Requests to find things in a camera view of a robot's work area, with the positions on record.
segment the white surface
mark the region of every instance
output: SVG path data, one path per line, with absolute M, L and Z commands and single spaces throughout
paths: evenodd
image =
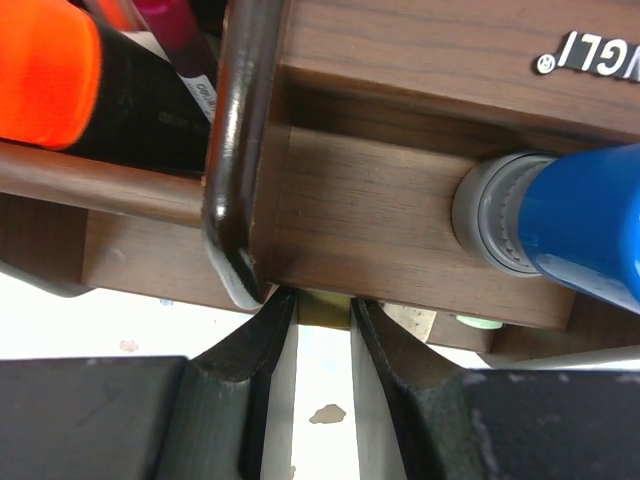
M 64 299 L 0 274 L 0 359 L 191 358 L 249 318 L 181 303 L 164 306 L 156 298 L 110 290 Z M 301 326 L 296 382 L 295 479 L 358 480 L 349 333 Z M 309 422 L 330 404 L 346 412 L 342 422 Z
M 464 368 L 480 369 L 491 368 L 487 363 L 480 358 L 480 355 L 468 350 L 459 350 L 457 348 L 440 347 L 438 345 L 429 345 L 431 350 L 439 353 L 447 360 L 457 363 Z

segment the wooden slat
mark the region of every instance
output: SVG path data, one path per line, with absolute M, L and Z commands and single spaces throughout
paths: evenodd
M 560 367 L 638 358 L 637 349 L 626 348 L 633 346 L 640 346 L 640 316 L 579 294 L 566 331 L 507 326 L 496 331 L 491 354 L 483 359 L 494 367 Z
M 292 82 L 493 123 L 638 139 L 637 85 L 532 64 L 572 30 L 640 43 L 637 4 L 610 0 L 299 0 Z
M 543 278 L 505 275 L 458 244 L 451 202 L 474 164 L 294 128 L 279 180 L 272 279 L 563 329 L 573 292 Z
M 0 271 L 73 297 L 81 283 L 87 211 L 0 194 Z
M 491 351 L 494 335 L 494 330 L 473 328 L 457 321 L 451 314 L 438 312 L 431 326 L 427 343 L 478 353 L 488 353 Z
M 602 139 L 507 128 L 297 87 L 287 90 L 287 103 L 291 109 L 291 123 L 307 130 L 440 152 L 475 161 L 524 149 L 567 154 L 615 145 L 615 142 Z
M 423 343 L 477 353 L 491 350 L 494 332 L 465 325 L 449 313 L 385 303 L 384 313 Z
M 262 140 L 262 157 L 256 174 L 253 218 L 249 232 L 249 245 L 256 275 L 261 288 L 269 288 L 267 279 L 271 256 L 273 226 L 278 215 L 280 185 L 274 179 L 285 161 L 291 136 L 291 119 L 287 107 L 282 69 L 276 69 L 269 117 Z
M 199 180 L 5 142 L 0 192 L 192 227 L 200 225 L 202 209 Z
M 90 212 L 82 278 L 93 287 L 237 310 L 195 228 Z

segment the curved metal handle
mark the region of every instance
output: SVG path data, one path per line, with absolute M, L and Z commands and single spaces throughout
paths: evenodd
M 230 0 L 209 143 L 203 229 L 209 258 L 231 299 L 265 300 L 249 251 L 258 164 L 289 0 Z

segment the silver lettering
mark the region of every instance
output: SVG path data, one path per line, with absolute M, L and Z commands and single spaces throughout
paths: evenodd
M 636 51 L 629 62 L 627 71 L 622 78 L 632 80 L 634 82 L 640 82 L 640 46 L 636 48 Z
M 615 55 L 614 50 L 618 51 L 618 58 L 611 67 L 607 67 L 606 63 L 601 62 L 596 67 L 596 70 L 600 75 L 609 76 L 613 75 L 622 66 L 624 59 L 627 57 L 627 42 L 620 40 L 610 40 L 604 46 L 600 58 L 602 60 L 611 60 Z
M 589 52 L 587 53 L 587 58 L 584 59 L 584 63 L 582 64 L 582 71 L 589 70 L 591 66 L 591 62 L 593 61 L 593 57 L 596 55 L 596 50 L 598 50 L 598 45 L 600 45 L 600 40 L 602 37 L 600 35 L 593 35 L 592 33 L 585 33 L 582 35 L 583 43 L 590 43 L 591 47 L 589 47 Z
M 569 34 L 569 38 L 567 38 L 567 43 L 562 49 L 562 54 L 560 55 L 560 59 L 558 60 L 558 66 L 563 67 L 571 53 L 571 47 L 573 47 L 573 43 L 576 41 L 576 36 L 578 32 L 573 31 Z

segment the gray surface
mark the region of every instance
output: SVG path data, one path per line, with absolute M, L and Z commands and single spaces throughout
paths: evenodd
M 249 322 L 190 362 L 157 480 L 287 478 L 297 352 L 295 304 L 295 293 L 278 289 Z
M 382 384 L 355 320 L 351 328 L 360 478 L 406 480 L 407 475 Z
M 146 480 L 186 359 L 0 362 L 0 478 Z

